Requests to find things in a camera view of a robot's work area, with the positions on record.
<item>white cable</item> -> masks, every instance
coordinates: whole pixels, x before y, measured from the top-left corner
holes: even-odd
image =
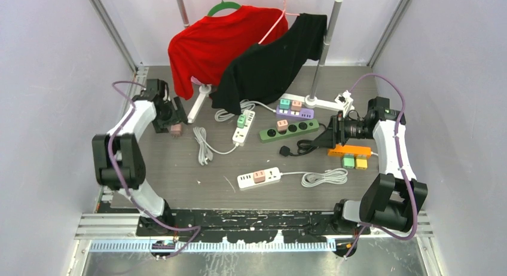
[[[235,150],[239,145],[234,145],[234,147],[228,152],[219,152],[206,142],[206,130],[204,128],[194,127],[194,134],[196,136],[196,141],[199,144],[199,153],[197,155],[197,160],[201,165],[206,165],[209,161],[213,160],[213,153],[211,151],[214,151],[219,155],[226,155],[232,153],[233,150]]]
[[[301,185],[303,185],[305,188],[312,188],[322,183],[342,185],[347,182],[347,175],[349,172],[345,168],[335,168],[334,170],[327,170],[324,173],[295,171],[293,173],[282,173],[282,176],[287,174],[303,174],[303,177],[301,178]]]
[[[276,113],[276,110],[269,108],[268,106],[266,106],[265,104],[263,104],[261,102],[249,101],[249,100],[242,100],[241,102],[239,102],[239,105],[241,107],[241,113],[245,110],[252,111],[255,108],[255,104],[261,105],[261,106],[265,107],[266,109],[272,111],[273,113]],[[228,119],[231,119],[232,117],[234,117],[234,114],[229,114],[224,109],[220,109],[220,110],[216,111],[216,113],[215,113],[215,121],[217,121],[217,122],[225,122]]]

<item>clothing rack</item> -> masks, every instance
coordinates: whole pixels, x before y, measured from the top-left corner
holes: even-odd
[[[183,20],[183,26],[187,28],[189,26],[187,10],[185,9],[185,3],[183,0],[176,0],[178,3],[179,12],[181,13],[181,18]],[[282,96],[283,99],[296,100],[300,101],[307,108],[322,108],[331,111],[342,111],[343,104],[338,100],[338,97],[334,100],[334,102],[319,100],[316,97],[317,94],[317,86],[319,85],[320,75],[322,73],[322,68],[325,66],[326,58],[328,56],[329,45],[331,44],[332,34],[336,27],[336,22],[338,20],[338,13],[340,12],[341,3],[343,0],[334,0],[333,8],[331,11],[331,16],[329,17],[329,25],[326,36],[324,37],[324,44],[322,47],[322,54],[320,55],[319,63],[317,64],[317,68],[315,70],[315,76],[313,77],[313,82],[310,89],[310,94],[307,96],[298,96],[293,94],[284,94]],[[188,114],[188,122],[192,123],[195,121],[197,114],[199,113],[206,96],[211,92],[211,87],[209,85],[201,85],[199,88],[199,97],[197,98],[194,106],[190,110]]]

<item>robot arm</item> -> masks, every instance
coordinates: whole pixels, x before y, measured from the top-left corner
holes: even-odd
[[[138,141],[150,123],[153,124],[156,133],[167,133],[167,128],[171,125],[187,122],[180,99],[175,98],[171,101],[168,96],[165,96],[166,92],[169,92],[166,82],[159,79],[147,80],[146,89],[133,98],[135,108],[130,108],[130,110],[135,110],[133,115],[113,141],[113,153],[130,195],[145,209],[140,211],[140,222],[143,227],[156,230],[164,230],[164,228],[156,225],[145,211],[169,225],[174,223],[174,219],[167,201],[159,197],[146,180],[146,166]],[[107,144],[113,132],[128,118],[130,112],[125,114],[121,121],[106,134],[95,135],[91,142],[97,182],[113,191],[118,191],[127,198],[129,196],[122,187],[109,159]]]
[[[399,111],[389,108],[389,99],[376,97],[368,102],[364,119],[351,119],[339,111],[331,117],[328,129],[312,142],[313,146],[325,148],[335,148],[337,143],[345,145],[351,138],[374,139],[377,144],[379,174],[372,185],[361,201],[342,200],[335,207],[335,212],[339,210],[340,217],[346,221],[366,222],[402,232],[412,227],[411,203],[399,170],[394,134],[398,114]],[[416,175],[410,167],[405,146],[405,123],[405,116],[402,116],[397,137],[404,170],[410,179],[419,212],[427,196],[427,186],[416,181]],[[394,192],[403,201],[391,200]]]

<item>yellow block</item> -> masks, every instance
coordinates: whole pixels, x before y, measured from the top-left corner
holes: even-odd
[[[371,157],[371,148],[367,146],[349,146],[337,145],[334,149],[328,149],[328,155],[332,157],[343,157],[345,154],[353,154],[354,157],[364,155],[366,158]]]
[[[363,155],[358,155],[356,157],[356,169],[357,170],[365,170],[368,168],[368,161],[366,157]]]

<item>metal pole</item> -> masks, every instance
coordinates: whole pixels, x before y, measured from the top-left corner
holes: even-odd
[[[137,71],[136,63],[134,62],[134,59],[132,58],[132,55],[130,55],[129,50],[127,49],[127,46],[121,39],[120,34],[118,33],[118,30],[116,30],[116,27],[114,26],[114,23],[112,22],[108,12],[106,11],[106,8],[102,4],[102,1],[100,0],[90,0],[93,8],[95,8],[95,11],[97,11],[102,23],[106,27],[106,30],[109,32],[111,38],[113,39],[114,43],[118,47],[121,55],[129,65],[132,72]]]
[[[328,56],[329,45],[331,44],[332,34],[334,32],[334,28],[336,26],[336,21],[338,20],[338,13],[340,12],[341,2],[343,0],[335,0],[333,4],[333,9],[331,12],[331,16],[329,18],[329,26],[326,37],[324,37],[324,45],[322,47],[322,54],[320,55],[319,63],[317,64],[317,69],[315,70],[315,76],[313,77],[313,84],[311,85],[310,91],[310,101],[315,100],[315,94],[317,93],[317,85],[320,80],[321,68],[326,64],[326,58]]]
[[[187,28],[190,24],[188,23],[187,10],[185,9],[185,3],[183,0],[176,0],[178,3],[179,13],[181,14],[181,19],[183,20],[183,26]]]
[[[399,22],[401,21],[401,18],[405,14],[405,11],[407,10],[408,6],[410,5],[410,2],[412,0],[400,0],[398,3],[398,6],[396,7],[396,10],[391,17],[391,20],[389,20],[389,24],[386,27],[386,30],[382,34],[382,37],[380,38],[377,46],[375,47],[375,51],[373,52],[373,55],[371,56],[368,66],[372,67],[375,66],[375,63],[377,62],[378,58],[380,57],[380,53],[384,50],[384,47],[386,46],[389,38],[391,37],[392,33],[395,31],[396,27],[398,27]]]

